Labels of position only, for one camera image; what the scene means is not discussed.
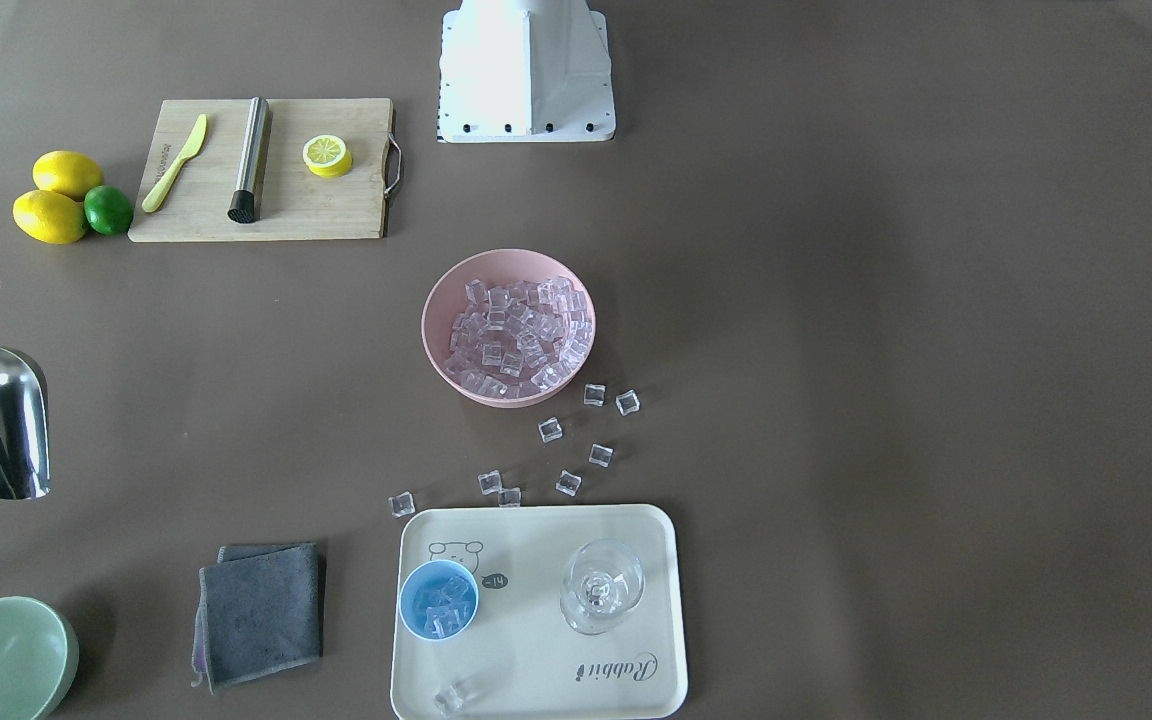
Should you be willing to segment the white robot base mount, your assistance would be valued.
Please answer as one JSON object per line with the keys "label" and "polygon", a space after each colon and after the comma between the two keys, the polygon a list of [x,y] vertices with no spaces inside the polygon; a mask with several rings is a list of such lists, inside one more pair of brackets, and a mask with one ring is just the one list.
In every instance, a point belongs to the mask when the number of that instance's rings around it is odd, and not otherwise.
{"label": "white robot base mount", "polygon": [[435,137],[612,141],[607,18],[585,1],[463,1],[444,14]]}

